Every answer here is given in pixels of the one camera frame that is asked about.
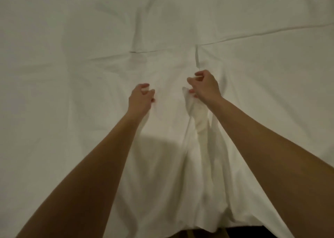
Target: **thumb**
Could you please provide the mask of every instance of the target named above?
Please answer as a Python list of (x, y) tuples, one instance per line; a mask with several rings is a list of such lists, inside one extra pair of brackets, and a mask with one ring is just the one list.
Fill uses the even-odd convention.
[(147, 97), (149, 98), (149, 99), (152, 99), (153, 98), (153, 96), (154, 96), (154, 94), (155, 94), (155, 90), (154, 89), (152, 89), (152, 90), (150, 90), (150, 91), (148, 91), (148, 93), (147, 93)]
[(194, 87), (197, 84), (197, 81), (194, 78), (188, 77), (187, 82)]

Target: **skin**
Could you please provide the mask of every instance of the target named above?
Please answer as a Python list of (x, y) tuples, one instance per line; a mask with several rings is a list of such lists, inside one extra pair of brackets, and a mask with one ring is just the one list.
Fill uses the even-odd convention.
[(207, 70), (188, 78), (295, 237), (334, 237), (334, 168), (225, 100)]
[(136, 130), (154, 102), (139, 84), (127, 113), (64, 178), (22, 228), (18, 238), (102, 237)]
[[(334, 168), (225, 100), (207, 70), (190, 93), (215, 114), (295, 237), (334, 237)], [(17, 237), (102, 237), (136, 130), (154, 102), (139, 84), (124, 117), (54, 189)]]

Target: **white fabric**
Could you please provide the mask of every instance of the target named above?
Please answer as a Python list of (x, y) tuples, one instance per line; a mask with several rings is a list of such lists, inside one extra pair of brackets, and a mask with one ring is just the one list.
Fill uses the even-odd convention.
[(138, 82), (157, 102), (105, 237), (262, 224), (292, 237), (186, 78), (209, 69), (224, 97), (334, 165), (333, 3), (0, 0), (0, 237), (116, 124)]

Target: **bare forearm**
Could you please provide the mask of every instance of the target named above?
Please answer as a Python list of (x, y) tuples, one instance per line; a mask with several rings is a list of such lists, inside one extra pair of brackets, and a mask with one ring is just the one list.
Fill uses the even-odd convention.
[(55, 188), (18, 237), (102, 237), (139, 122), (124, 116)]
[(334, 168), (227, 100), (208, 105), (296, 237), (334, 236)]

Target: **mattress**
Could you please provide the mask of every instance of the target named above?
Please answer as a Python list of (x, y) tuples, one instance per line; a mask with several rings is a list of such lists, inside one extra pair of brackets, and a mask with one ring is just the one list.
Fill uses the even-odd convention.
[(198, 69), (334, 166), (334, 0), (0, 0), (0, 40), (0, 237), (14, 237), (111, 130), (139, 82), (156, 103), (104, 237), (240, 225), (292, 237), (215, 116), (189, 96)]

